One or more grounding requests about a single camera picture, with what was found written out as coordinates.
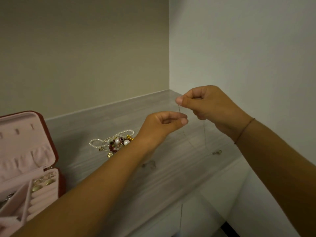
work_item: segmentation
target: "red jewelry box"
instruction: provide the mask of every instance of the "red jewelry box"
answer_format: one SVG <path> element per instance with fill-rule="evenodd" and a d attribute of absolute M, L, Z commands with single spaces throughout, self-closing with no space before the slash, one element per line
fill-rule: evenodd
<path fill-rule="evenodd" d="M 0 237 L 12 235 L 66 192 L 57 161 L 41 114 L 0 117 Z"/>

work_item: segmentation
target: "fingernail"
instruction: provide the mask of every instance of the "fingernail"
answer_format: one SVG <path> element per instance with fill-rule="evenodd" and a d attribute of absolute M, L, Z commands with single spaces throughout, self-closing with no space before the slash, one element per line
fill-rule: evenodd
<path fill-rule="evenodd" d="M 182 105 L 182 101 L 183 101 L 183 97 L 182 96 L 179 96 L 179 97 L 176 98 L 176 103 L 178 105 Z"/>
<path fill-rule="evenodd" d="M 181 118 L 182 125 L 186 125 L 188 122 L 189 122 L 188 119 Z"/>

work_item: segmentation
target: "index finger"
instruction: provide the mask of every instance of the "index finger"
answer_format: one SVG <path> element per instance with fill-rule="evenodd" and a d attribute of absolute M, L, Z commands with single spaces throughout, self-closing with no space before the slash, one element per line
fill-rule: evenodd
<path fill-rule="evenodd" d="M 161 122 L 168 119 L 188 118 L 188 116 L 185 115 L 184 113 L 175 112 L 175 111 L 160 111 L 160 112 L 156 112 L 155 114 L 156 114 L 156 117 L 158 117 L 158 119 Z"/>
<path fill-rule="evenodd" d="M 207 86 L 195 87 L 191 89 L 190 91 L 188 91 L 187 93 L 185 93 L 184 96 L 190 99 L 198 99 L 198 98 L 203 99 L 206 91 L 207 91 Z"/>

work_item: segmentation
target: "forearm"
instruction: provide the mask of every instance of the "forearm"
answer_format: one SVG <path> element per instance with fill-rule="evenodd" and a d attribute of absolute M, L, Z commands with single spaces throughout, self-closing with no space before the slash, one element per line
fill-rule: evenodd
<path fill-rule="evenodd" d="M 135 139 L 14 236 L 83 237 L 97 233 L 146 154 L 147 150 Z"/>
<path fill-rule="evenodd" d="M 316 166 L 253 121 L 237 146 L 301 236 L 316 235 Z"/>

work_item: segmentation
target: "black object on floor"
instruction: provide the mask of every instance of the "black object on floor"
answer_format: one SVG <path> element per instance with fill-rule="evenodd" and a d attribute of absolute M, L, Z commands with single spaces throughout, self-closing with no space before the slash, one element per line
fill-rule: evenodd
<path fill-rule="evenodd" d="M 223 223 L 223 225 L 221 226 L 221 229 L 224 231 L 227 237 L 240 237 L 227 222 Z"/>

